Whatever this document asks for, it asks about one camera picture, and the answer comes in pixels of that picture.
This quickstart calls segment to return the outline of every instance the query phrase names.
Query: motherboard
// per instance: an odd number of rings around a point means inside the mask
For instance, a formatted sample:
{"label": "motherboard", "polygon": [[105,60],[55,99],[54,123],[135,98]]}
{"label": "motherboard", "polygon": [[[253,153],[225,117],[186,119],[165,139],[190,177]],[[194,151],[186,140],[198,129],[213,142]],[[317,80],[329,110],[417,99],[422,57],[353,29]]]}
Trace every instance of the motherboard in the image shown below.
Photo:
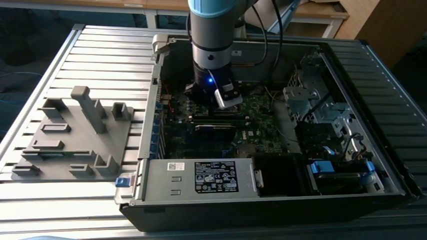
{"label": "motherboard", "polygon": [[286,152],[274,120],[270,92],[255,83],[241,86],[247,90],[245,102],[226,110],[195,104],[183,92],[167,90],[162,96],[166,114],[166,157],[247,158],[249,155]]}

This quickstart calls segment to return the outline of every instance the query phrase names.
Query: barcode sticker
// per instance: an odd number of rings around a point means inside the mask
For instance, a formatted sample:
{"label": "barcode sticker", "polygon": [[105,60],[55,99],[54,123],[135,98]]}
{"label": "barcode sticker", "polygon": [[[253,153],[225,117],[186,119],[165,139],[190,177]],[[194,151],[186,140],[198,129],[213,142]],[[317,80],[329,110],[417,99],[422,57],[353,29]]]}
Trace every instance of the barcode sticker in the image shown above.
{"label": "barcode sticker", "polygon": [[185,171],[186,163],[185,162],[169,162],[167,170],[169,171]]}

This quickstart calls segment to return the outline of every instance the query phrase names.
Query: wire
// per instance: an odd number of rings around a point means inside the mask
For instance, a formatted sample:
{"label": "wire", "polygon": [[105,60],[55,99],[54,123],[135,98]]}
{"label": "wire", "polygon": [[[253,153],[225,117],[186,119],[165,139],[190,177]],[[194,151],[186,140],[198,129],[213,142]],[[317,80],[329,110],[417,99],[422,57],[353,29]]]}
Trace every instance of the wire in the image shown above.
{"label": "wire", "polygon": [[25,104],[26,101],[3,101],[3,100],[0,100],[0,103],[5,103],[5,104]]}
{"label": "wire", "polygon": [[362,150],[357,154],[357,156],[353,158],[353,160],[358,160],[360,157],[368,152],[368,146],[364,144],[362,140],[360,140],[360,144],[362,146]]}
{"label": "wire", "polygon": [[267,91],[267,93],[269,93],[269,96],[271,97],[271,98],[274,98],[274,95],[270,93],[270,91],[269,91],[269,88],[265,86],[265,89],[266,89],[266,91]]}
{"label": "wire", "polygon": [[332,97],[332,93],[329,92],[323,98],[319,100],[319,102],[317,103],[317,105],[309,110],[309,112],[306,113],[306,115],[302,117],[302,122],[305,122],[306,118],[309,118],[310,114],[313,114],[318,108],[322,106],[322,104],[327,101],[327,99]]}
{"label": "wire", "polygon": [[270,104],[270,110],[274,109],[274,102],[275,102],[275,98],[277,98],[277,95],[278,95],[279,92],[277,92],[273,97],[271,97],[271,104]]}
{"label": "wire", "polygon": [[257,63],[234,63],[231,65],[233,67],[255,67],[255,66],[261,65],[266,61],[266,58],[267,58],[267,53],[269,53],[267,32],[266,32],[266,28],[265,28],[265,24],[263,24],[263,20],[262,20],[259,11],[257,10],[255,6],[253,6],[253,9],[254,9],[254,12],[255,12],[259,24],[261,24],[262,34],[265,36],[265,55],[262,56],[262,59],[259,62],[257,62]]}
{"label": "wire", "polygon": [[209,69],[207,72],[209,72],[209,74],[210,74],[210,76],[211,76],[211,78],[213,78],[213,80],[214,80],[214,83],[217,84],[217,80],[215,80],[214,74],[213,74],[213,72],[211,72],[211,69]]}
{"label": "wire", "polygon": [[187,36],[189,36],[190,42],[193,42],[193,35],[190,33],[190,27],[191,27],[190,15],[191,13],[189,13],[187,20],[186,20],[186,30],[187,30]]}
{"label": "wire", "polygon": [[298,143],[298,144],[301,143],[299,141],[297,141],[297,140],[294,140],[294,139],[289,138],[289,136],[283,134],[283,132],[279,130],[279,128],[278,128],[278,127],[277,127],[275,129],[278,130],[279,134],[281,134],[281,135],[282,135],[287,140],[290,140],[291,142],[295,142],[295,143]]}
{"label": "wire", "polygon": [[341,154],[341,159],[344,160],[345,159],[345,157],[346,157],[346,152],[348,152],[348,149],[349,149],[349,146],[350,146],[350,142],[353,141],[353,139],[357,137],[357,136],[360,136],[361,135],[361,133],[358,133],[358,132],[356,132],[354,134],[352,134],[350,135],[350,137],[349,137],[349,139],[348,139],[348,141],[346,141],[346,143],[345,143],[345,148],[344,148],[344,150],[342,150],[342,154]]}
{"label": "wire", "polygon": [[[169,86],[166,84],[165,84],[165,88],[166,88],[167,95],[170,95],[173,97],[173,95],[170,94]],[[170,99],[167,100],[167,105],[169,105],[169,109],[170,109],[171,113],[174,113],[174,109],[173,109],[173,106],[171,106],[171,100]]]}
{"label": "wire", "polygon": [[283,22],[282,22],[282,17],[281,17],[281,12],[279,12],[279,7],[278,7],[278,3],[277,0],[271,0],[273,2],[273,6],[274,6],[274,11],[275,11],[275,15],[278,17],[278,22],[279,22],[279,50],[278,50],[278,55],[275,57],[275,61],[271,67],[271,71],[274,71],[278,67],[278,63],[279,63],[279,58],[281,58],[281,52],[282,52],[282,45],[283,45]]}

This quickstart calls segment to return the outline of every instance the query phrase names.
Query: floor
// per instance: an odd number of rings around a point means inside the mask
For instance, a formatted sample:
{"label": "floor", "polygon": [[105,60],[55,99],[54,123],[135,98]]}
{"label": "floor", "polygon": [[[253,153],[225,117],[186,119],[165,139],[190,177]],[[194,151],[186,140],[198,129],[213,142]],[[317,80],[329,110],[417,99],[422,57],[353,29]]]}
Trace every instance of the floor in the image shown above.
{"label": "floor", "polygon": [[[75,24],[115,26],[115,27],[147,27],[146,18],[133,14],[61,11],[61,18],[49,10],[33,10],[31,19],[38,32],[26,37],[37,60],[22,66],[7,65],[0,58],[0,140],[6,135],[10,126],[22,110],[41,77],[33,74],[9,75],[5,72],[35,72],[43,74],[67,38]],[[186,17],[161,16],[159,26],[163,29],[186,29]],[[250,33],[259,33],[261,30],[249,27]],[[414,50],[397,64],[393,72],[404,86],[410,91],[414,99],[424,109],[427,109],[426,91],[427,83],[427,40],[421,40]]]}

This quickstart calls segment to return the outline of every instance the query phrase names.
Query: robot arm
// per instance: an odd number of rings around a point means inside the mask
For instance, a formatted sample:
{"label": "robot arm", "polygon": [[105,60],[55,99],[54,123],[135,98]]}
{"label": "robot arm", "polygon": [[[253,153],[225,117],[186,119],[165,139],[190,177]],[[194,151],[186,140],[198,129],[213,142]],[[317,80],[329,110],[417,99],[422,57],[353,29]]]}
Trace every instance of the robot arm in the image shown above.
{"label": "robot arm", "polygon": [[205,99],[205,103],[210,104],[209,96],[214,96],[217,101],[211,100],[211,103],[218,104],[221,109],[243,102],[230,63],[235,23],[257,2],[258,0],[189,0],[194,59],[191,87],[199,89],[202,94],[197,98]]}

